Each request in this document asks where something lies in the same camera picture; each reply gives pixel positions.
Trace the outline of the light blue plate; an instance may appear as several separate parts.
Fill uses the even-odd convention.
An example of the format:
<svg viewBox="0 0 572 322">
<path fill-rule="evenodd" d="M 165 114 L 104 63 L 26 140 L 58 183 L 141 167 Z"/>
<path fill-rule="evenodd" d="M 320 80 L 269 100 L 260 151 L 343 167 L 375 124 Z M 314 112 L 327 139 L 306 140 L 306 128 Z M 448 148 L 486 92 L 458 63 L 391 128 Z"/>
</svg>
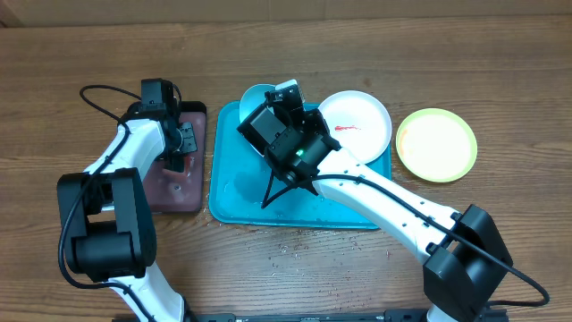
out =
<svg viewBox="0 0 572 322">
<path fill-rule="evenodd" d="M 248 116 L 265 102 L 265 93 L 274 91 L 272 84 L 257 84 L 250 87 L 242 96 L 239 105 L 239 119 L 244 122 Z"/>
</svg>

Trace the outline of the pink white plate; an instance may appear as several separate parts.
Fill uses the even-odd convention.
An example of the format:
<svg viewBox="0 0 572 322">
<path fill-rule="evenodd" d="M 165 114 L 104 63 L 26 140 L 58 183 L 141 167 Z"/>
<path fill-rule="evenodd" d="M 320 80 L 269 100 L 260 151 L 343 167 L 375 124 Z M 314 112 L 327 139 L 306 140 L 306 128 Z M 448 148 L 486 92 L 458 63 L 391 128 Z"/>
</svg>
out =
<svg viewBox="0 0 572 322">
<path fill-rule="evenodd" d="M 362 91 L 335 93 L 318 107 L 330 135 L 357 160 L 371 163 L 380 157 L 391 141 L 392 124 L 385 106 Z"/>
</svg>

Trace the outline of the yellow green plate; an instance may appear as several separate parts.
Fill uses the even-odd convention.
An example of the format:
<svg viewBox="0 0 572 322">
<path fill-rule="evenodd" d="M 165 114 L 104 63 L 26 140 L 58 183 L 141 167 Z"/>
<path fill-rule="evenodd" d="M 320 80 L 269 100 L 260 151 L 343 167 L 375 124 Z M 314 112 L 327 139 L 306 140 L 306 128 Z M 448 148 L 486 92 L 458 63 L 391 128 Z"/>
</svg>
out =
<svg viewBox="0 0 572 322">
<path fill-rule="evenodd" d="M 424 108 L 407 116 L 396 132 L 401 163 L 428 182 L 454 182 L 475 165 L 476 136 L 458 115 L 440 108 Z"/>
</svg>

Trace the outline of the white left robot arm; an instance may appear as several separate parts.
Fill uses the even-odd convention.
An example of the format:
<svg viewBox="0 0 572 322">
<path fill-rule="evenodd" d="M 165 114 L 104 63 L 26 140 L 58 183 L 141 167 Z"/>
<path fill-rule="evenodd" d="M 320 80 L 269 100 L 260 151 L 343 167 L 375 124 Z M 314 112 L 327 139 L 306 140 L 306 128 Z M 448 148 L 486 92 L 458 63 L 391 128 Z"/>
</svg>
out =
<svg viewBox="0 0 572 322">
<path fill-rule="evenodd" d="M 181 173 L 197 143 L 180 120 L 182 95 L 164 79 L 146 79 L 103 155 L 56 186 L 62 229 L 57 261 L 78 289 L 114 290 L 138 321 L 193 321 L 186 299 L 156 263 L 156 229 L 143 181 L 155 161 Z"/>
</svg>

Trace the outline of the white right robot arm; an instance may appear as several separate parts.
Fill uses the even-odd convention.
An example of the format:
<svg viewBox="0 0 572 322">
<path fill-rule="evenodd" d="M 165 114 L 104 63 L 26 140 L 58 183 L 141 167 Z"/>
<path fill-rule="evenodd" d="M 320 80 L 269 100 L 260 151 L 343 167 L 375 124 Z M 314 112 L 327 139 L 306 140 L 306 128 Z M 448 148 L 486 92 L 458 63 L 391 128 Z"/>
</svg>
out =
<svg viewBox="0 0 572 322">
<path fill-rule="evenodd" d="M 345 90 L 308 109 L 298 83 L 258 84 L 240 100 L 240 135 L 287 190 L 346 206 L 405 246 L 423 269 L 429 321 L 481 321 L 512 264 L 492 218 L 424 199 L 371 169 L 388 147 L 384 105 Z"/>
</svg>

